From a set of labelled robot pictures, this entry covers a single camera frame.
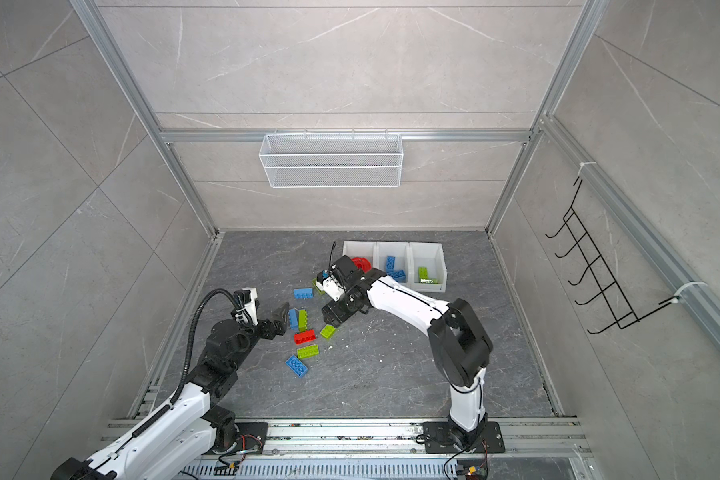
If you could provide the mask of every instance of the side wall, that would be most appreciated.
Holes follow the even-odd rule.
[[[612,1],[556,116],[720,297],[720,2]],[[720,354],[684,309],[585,331],[611,322],[607,305],[573,304],[593,274],[572,286],[584,259],[555,254],[574,238],[546,236],[575,178],[542,139],[495,237],[562,407],[607,478],[720,478]],[[672,295],[586,184],[575,207],[639,315]]]
[[[163,128],[529,128],[582,1],[98,0]],[[482,229],[518,144],[405,144],[397,188],[273,189],[176,144],[220,228]]]
[[[0,478],[127,414],[207,242],[72,7],[0,2]]]

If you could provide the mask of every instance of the black mounting plate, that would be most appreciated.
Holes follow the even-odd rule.
[[[456,445],[443,446],[438,443],[447,443],[451,438],[451,427],[448,422],[424,422],[422,427],[424,428],[424,435],[433,439],[424,444],[427,453],[457,453],[461,451]],[[485,440],[485,445],[488,447],[488,453],[504,453],[507,451],[504,446],[504,436],[501,435],[501,428],[496,422],[485,423],[485,428],[478,437],[476,444],[480,445],[483,440]]]
[[[269,423],[267,422],[240,422],[236,423],[237,425],[237,436],[238,438],[244,435],[250,435],[254,438],[259,439],[259,441],[262,443],[262,446],[266,445],[266,434],[269,430]],[[253,438],[246,437],[246,450],[252,448],[253,446],[257,446],[259,443],[254,440]],[[238,452],[242,450],[242,441],[238,441],[237,445],[230,450],[230,454],[233,454],[234,452]],[[259,449],[258,452],[251,452],[247,455],[261,455],[262,450]]]

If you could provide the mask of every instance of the black wire rack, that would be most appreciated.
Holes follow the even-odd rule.
[[[659,302],[659,306],[657,308],[653,309],[651,312],[648,312],[642,316],[637,315],[637,313],[635,312],[635,309],[632,307],[632,303],[630,303],[630,300],[629,300],[629,298],[627,298],[626,294],[624,293],[624,290],[622,290],[621,285],[619,284],[619,281],[616,279],[613,271],[611,271],[610,266],[608,265],[607,262],[605,262],[605,257],[600,252],[600,248],[595,243],[595,240],[590,235],[590,232],[586,229],[584,222],[581,221],[581,218],[579,218],[579,215],[576,213],[576,209],[574,208],[574,203],[576,202],[576,197],[578,196],[579,190],[581,189],[581,177],[576,178],[576,181],[574,182],[574,187],[576,187],[576,193],[574,194],[574,198],[570,201],[570,206],[568,207],[568,210],[566,210],[565,214],[563,215],[563,225],[557,230],[555,235],[546,235],[546,234],[544,234],[544,235],[547,238],[555,238],[557,235],[560,234],[560,232],[563,231],[563,229],[568,230],[571,237],[574,240],[576,240],[576,242],[574,243],[574,245],[571,248],[568,249],[568,251],[565,254],[563,254],[563,255],[555,254],[555,256],[557,258],[565,258],[572,251],[574,251],[574,249],[578,248],[579,252],[581,253],[582,257],[584,258],[584,262],[586,263],[584,272],[581,274],[581,277],[579,277],[578,281],[576,283],[574,283],[574,282],[571,282],[570,280],[568,280],[568,283],[570,283],[572,286],[576,286],[584,280],[586,273],[590,272],[590,273],[592,273],[592,278],[594,278],[595,283],[597,284],[597,288],[600,290],[595,296],[593,296],[586,302],[578,302],[577,300],[575,300],[574,302],[576,302],[577,305],[586,305],[587,303],[594,301],[597,297],[602,296],[603,299],[605,300],[606,305],[608,305],[608,310],[610,311],[610,314],[613,317],[614,321],[612,323],[609,323],[604,328],[602,328],[601,330],[598,330],[596,332],[593,332],[592,330],[589,330],[589,329],[586,329],[586,331],[592,335],[597,335],[598,333],[605,332],[606,330],[608,330],[609,328],[611,328],[614,325],[618,326],[620,329],[624,330],[628,326],[634,325],[635,323],[637,323],[641,320],[644,320],[648,316],[653,315],[653,313],[656,313],[659,310],[662,310],[664,307],[672,305],[673,303],[676,303],[678,301],[679,297],[677,295],[672,295],[670,298]],[[579,223],[579,225],[581,225],[581,229],[584,232],[582,235],[580,235],[578,237],[576,237],[576,235],[574,234],[573,229],[570,228],[570,222],[572,219],[576,219],[576,221]],[[584,249],[581,248],[581,241],[584,240],[585,238],[589,239],[589,241],[592,243],[592,245],[594,246],[594,249],[597,253],[595,258],[593,258],[592,260],[589,260],[589,258],[587,257],[587,254],[584,252]],[[603,283],[600,282],[600,279],[597,278],[597,275],[595,275],[595,272],[592,268],[593,265],[595,265],[595,263],[598,261],[601,261],[605,265],[608,275],[610,275],[610,282],[607,283],[607,285],[605,285],[606,282],[603,282]],[[629,312],[627,312],[625,315],[616,316],[616,313],[614,312],[614,308],[611,305],[611,302],[608,300],[608,296],[606,295],[606,292],[609,289],[613,289],[613,288],[618,289],[619,293],[624,298],[626,305],[630,309]],[[622,325],[620,323],[620,322],[622,322],[622,320],[626,320],[630,316],[632,316],[634,319],[629,321],[625,325]]]

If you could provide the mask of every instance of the red round object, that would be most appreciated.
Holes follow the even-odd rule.
[[[361,256],[356,256],[352,259],[352,262],[355,263],[357,268],[364,271],[365,273],[367,273],[371,269],[371,262]]]

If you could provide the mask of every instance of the mesh basket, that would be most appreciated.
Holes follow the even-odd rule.
[[[273,188],[398,187],[398,134],[269,134],[259,158]]]

